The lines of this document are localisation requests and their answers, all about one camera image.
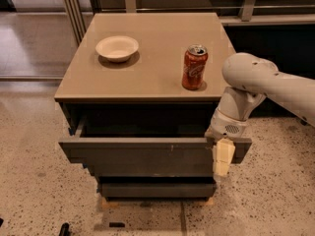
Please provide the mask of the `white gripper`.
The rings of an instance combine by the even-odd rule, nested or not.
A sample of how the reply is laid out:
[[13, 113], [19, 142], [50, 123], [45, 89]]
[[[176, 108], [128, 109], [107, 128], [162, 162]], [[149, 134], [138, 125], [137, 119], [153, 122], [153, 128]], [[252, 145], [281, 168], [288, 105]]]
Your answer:
[[232, 140], [240, 138], [246, 126], [246, 121], [229, 118], [218, 109], [215, 110], [205, 137], [217, 141], [213, 148], [213, 167], [216, 175], [220, 177], [227, 175], [235, 153], [235, 145]]

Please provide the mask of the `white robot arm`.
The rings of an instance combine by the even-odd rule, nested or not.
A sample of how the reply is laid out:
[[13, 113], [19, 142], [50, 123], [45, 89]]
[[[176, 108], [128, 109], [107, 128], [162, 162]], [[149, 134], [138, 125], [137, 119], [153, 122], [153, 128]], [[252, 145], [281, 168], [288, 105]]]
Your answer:
[[270, 99], [315, 126], [315, 81], [281, 72], [275, 63], [248, 53], [228, 57], [222, 66], [228, 83], [211, 119], [213, 169], [225, 176], [251, 112]]

